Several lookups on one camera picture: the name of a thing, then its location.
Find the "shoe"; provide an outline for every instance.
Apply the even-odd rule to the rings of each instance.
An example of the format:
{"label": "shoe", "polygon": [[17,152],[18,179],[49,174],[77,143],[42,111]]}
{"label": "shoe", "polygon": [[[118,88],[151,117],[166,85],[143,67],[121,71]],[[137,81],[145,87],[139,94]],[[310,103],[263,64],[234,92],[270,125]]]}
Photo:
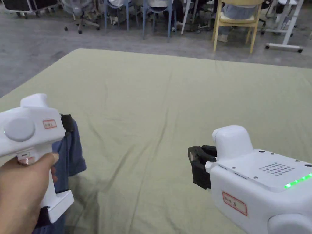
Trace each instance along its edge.
{"label": "shoe", "polygon": [[218,35],[217,41],[221,41],[221,42],[228,42],[227,40],[227,35]]}

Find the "finger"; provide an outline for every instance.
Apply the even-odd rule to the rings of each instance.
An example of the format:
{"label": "finger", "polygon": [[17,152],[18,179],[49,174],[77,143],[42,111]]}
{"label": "finger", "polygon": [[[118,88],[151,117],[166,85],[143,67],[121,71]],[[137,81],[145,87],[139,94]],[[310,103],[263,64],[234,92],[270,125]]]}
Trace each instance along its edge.
{"label": "finger", "polygon": [[52,179],[53,179],[53,183],[57,182],[57,176],[56,175],[52,175]]}
{"label": "finger", "polygon": [[40,168],[39,170],[48,171],[50,168],[58,161],[58,153],[47,153],[43,155],[37,162],[35,162],[31,167]]}
{"label": "finger", "polygon": [[23,167],[23,166],[18,163],[17,157],[14,157],[5,163],[1,167],[1,170],[14,169],[14,168],[19,168],[19,167]]}
{"label": "finger", "polygon": [[56,168],[55,167],[51,167],[51,174],[54,175],[56,173]]}

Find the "blue cloth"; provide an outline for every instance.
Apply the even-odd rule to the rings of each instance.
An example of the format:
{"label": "blue cloth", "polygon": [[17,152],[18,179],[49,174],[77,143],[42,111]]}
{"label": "blue cloth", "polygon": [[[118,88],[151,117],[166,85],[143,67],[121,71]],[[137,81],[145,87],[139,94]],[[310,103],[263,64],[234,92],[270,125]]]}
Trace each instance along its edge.
{"label": "blue cloth", "polygon": [[[249,19],[254,14],[255,9],[256,7],[237,7],[231,4],[225,4],[221,12],[230,19],[244,20]],[[221,26],[219,27],[219,34],[228,35],[231,29],[231,26]]]}
{"label": "blue cloth", "polygon": [[[82,147],[77,123],[74,122],[74,132],[64,137],[61,141],[52,145],[53,152],[58,152],[60,158],[55,164],[57,182],[54,184],[55,191],[62,192],[69,189],[68,177],[86,170],[85,160],[82,156]],[[65,214],[55,223],[36,228],[33,234],[63,234],[65,228]]]}

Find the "red-bordered label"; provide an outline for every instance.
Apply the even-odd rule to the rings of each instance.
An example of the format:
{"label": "red-bordered label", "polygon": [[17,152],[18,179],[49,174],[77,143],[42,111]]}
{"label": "red-bordered label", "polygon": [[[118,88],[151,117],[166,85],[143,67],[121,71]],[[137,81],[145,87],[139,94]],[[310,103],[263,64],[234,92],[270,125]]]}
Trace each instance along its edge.
{"label": "red-bordered label", "polygon": [[230,194],[228,194],[226,192],[222,192],[222,195],[223,195],[224,203],[228,204],[230,207],[239,211],[243,215],[248,216],[247,206],[244,202],[236,199],[235,197],[231,196]]}
{"label": "red-bordered label", "polygon": [[43,125],[45,129],[56,128],[56,122],[53,119],[44,120]]}

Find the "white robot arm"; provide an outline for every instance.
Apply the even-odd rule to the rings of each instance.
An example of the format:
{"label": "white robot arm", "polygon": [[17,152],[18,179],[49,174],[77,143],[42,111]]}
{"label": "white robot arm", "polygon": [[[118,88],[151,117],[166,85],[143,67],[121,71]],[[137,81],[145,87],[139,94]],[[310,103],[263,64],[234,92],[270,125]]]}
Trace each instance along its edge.
{"label": "white robot arm", "polygon": [[[45,94],[26,97],[20,107],[1,112],[0,129],[0,157],[17,157],[24,164],[32,164],[52,152],[52,143],[65,135],[61,116],[56,109],[48,107]],[[54,223],[73,202],[70,190],[55,193],[50,172],[37,225]]]}
{"label": "white robot arm", "polygon": [[206,146],[188,153],[194,183],[211,189],[225,216],[248,234],[312,233],[310,163],[254,149],[241,126],[216,129],[212,138],[216,154]]}

